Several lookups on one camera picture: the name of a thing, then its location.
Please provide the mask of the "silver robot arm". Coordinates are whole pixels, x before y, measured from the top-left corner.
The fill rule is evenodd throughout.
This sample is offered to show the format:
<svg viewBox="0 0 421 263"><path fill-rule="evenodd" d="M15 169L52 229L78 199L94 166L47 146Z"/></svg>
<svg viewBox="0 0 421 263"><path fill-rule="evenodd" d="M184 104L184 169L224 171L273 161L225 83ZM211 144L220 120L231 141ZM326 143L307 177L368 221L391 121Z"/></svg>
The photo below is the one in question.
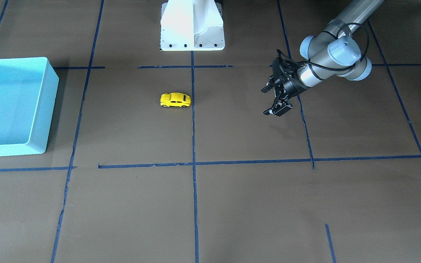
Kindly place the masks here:
<svg viewBox="0 0 421 263"><path fill-rule="evenodd" d="M366 51L353 39L358 28L383 3L382 0L353 0L319 35L307 36L300 45L303 61L293 61L277 50L273 73L263 93L274 90L274 102L265 115L284 115L292 109L289 100L331 76L351 81L365 79L372 70Z"/></svg>

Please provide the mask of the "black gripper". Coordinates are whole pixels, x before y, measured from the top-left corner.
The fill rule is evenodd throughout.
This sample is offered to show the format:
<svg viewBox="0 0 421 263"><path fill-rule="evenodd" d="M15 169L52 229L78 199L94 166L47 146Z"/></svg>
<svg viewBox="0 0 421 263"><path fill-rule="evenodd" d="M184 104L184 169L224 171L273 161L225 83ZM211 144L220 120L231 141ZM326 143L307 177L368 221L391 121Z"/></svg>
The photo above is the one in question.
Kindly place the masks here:
<svg viewBox="0 0 421 263"><path fill-rule="evenodd" d="M272 66L273 75L269 77L266 86L261 89L261 92L267 93L274 89L275 99L273 105L263 112L264 115L280 117L293 108L289 100L298 94L298 90L292 82L295 69L296 67L292 65Z"/></svg>

